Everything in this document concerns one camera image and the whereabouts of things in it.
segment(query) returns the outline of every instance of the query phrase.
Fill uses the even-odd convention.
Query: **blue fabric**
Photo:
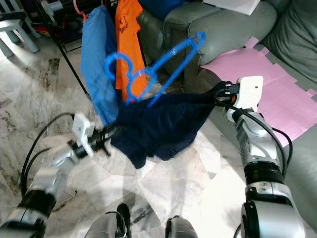
[[[104,126],[115,122],[118,115],[118,98],[114,82],[106,77],[106,57],[116,52],[113,21],[104,5],[95,8],[83,28],[81,72],[85,78],[95,111]],[[115,62],[111,65],[115,74]]]
[[[165,94],[151,108],[147,104],[152,98],[121,107],[115,124],[127,130],[112,138],[111,144],[127,155],[137,169],[144,166],[147,156],[173,158],[194,141],[212,111],[213,91]]]
[[[181,6],[186,0],[140,0],[140,2],[154,16],[164,20],[170,11]]]

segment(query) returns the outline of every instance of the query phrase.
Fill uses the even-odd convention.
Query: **pink mat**
[[[311,98],[314,90],[304,91],[280,65],[272,64],[265,55],[253,49],[257,39],[252,37],[246,48],[226,52],[202,66],[214,72],[221,80],[235,83],[238,78],[261,75],[264,78],[259,113],[275,128],[286,132],[295,140],[317,123],[317,103]],[[287,140],[276,133],[283,146]]]

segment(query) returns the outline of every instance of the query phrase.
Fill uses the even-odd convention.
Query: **white tile floor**
[[[50,38],[35,42],[32,54],[1,38],[15,56],[0,54],[1,164],[0,223],[20,201],[19,175],[23,160],[43,125],[62,112],[94,110]],[[83,80],[80,49],[68,54]],[[36,151],[70,139],[71,120],[62,119],[39,142]],[[147,159],[136,170],[115,148],[81,162],[69,175],[67,187],[49,218],[46,237],[83,237],[96,218],[125,202],[131,210],[134,238],[162,238],[166,220],[187,218],[200,238],[233,237],[244,202],[244,178],[238,151],[207,120],[187,150],[164,162]],[[39,158],[30,177],[50,154]],[[307,226],[307,235],[317,237]]]

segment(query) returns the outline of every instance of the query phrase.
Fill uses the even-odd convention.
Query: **gray leather sofa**
[[[206,32],[206,44],[180,76],[187,92],[206,92],[218,83],[220,79],[214,73],[200,66],[224,52],[243,47],[251,36],[261,41],[256,49],[265,45],[270,50],[268,59],[296,78],[301,88],[317,91],[316,0],[262,1],[251,16],[192,2],[172,10],[164,21],[144,9],[138,21],[142,47],[151,60],[196,32]],[[168,74],[189,51],[184,50],[164,66]],[[238,146],[234,125],[226,119],[223,109],[215,108],[210,119]],[[317,125],[293,143],[286,183],[302,217],[317,232]]]

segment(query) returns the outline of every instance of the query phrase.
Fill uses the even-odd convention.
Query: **black cable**
[[[252,119],[253,121],[255,121],[257,124],[259,124],[264,130],[267,131],[267,133],[273,138],[273,140],[275,141],[278,149],[281,151],[281,155],[282,155],[282,162],[283,162],[283,169],[282,169],[282,174],[283,174],[283,177],[286,176],[286,166],[287,166],[287,161],[286,161],[286,156],[285,156],[285,151],[284,151],[284,148],[283,146],[281,145],[281,142],[279,141],[279,139],[276,137],[276,135],[262,122],[260,121],[259,119],[257,119],[256,117],[252,116],[251,114],[239,109],[239,108],[236,108],[230,104],[227,104],[227,103],[223,103],[223,102],[220,102],[219,100],[216,100],[216,106],[222,106],[222,107],[227,107],[227,108],[230,108],[232,110],[235,110],[237,112],[240,112],[241,114],[245,115],[246,117]]]
[[[26,168],[25,174],[24,174],[25,185],[23,184],[23,186],[25,186],[25,190],[27,190],[28,174],[29,174],[29,171],[30,171],[30,169],[31,169],[31,166],[32,166],[33,162],[35,161],[35,159],[36,159],[40,154],[42,154],[43,152],[48,151],[48,150],[50,150],[50,148],[46,148],[46,149],[44,149],[44,150],[39,151],[39,152],[36,153],[36,154],[33,156],[33,158],[30,160],[30,163],[28,164],[28,167]]]
[[[233,238],[238,238],[240,231],[241,231],[241,224],[237,227],[236,232],[233,235]]]
[[[36,146],[36,143],[38,142],[38,140],[40,139],[40,137],[44,134],[44,132],[49,128],[49,126],[54,122],[56,121],[58,118],[62,117],[62,116],[71,116],[74,120],[74,117],[75,117],[75,114],[73,113],[62,113],[60,115],[58,115],[57,117],[55,117],[53,120],[51,120],[41,131],[40,133],[38,134],[38,136],[36,137],[36,139],[34,140],[32,146],[31,146],[31,149],[28,153],[28,155],[26,156],[25,158],[25,161],[24,161],[24,164],[23,164],[23,168],[22,168],[22,172],[21,172],[21,183],[20,183],[20,189],[21,189],[21,194],[22,196],[25,195],[26,193],[26,181],[24,180],[24,177],[25,177],[25,170],[27,168],[27,164],[29,162],[29,159],[31,157],[31,154],[34,150],[34,147]]]
[[[290,162],[291,162],[292,156],[293,156],[293,142],[292,142],[291,138],[289,138],[289,136],[284,131],[281,131],[281,130],[276,129],[276,128],[272,128],[272,129],[274,131],[282,134],[288,141],[288,145],[289,145],[289,152],[288,152],[288,158],[287,158],[287,167],[288,167]]]

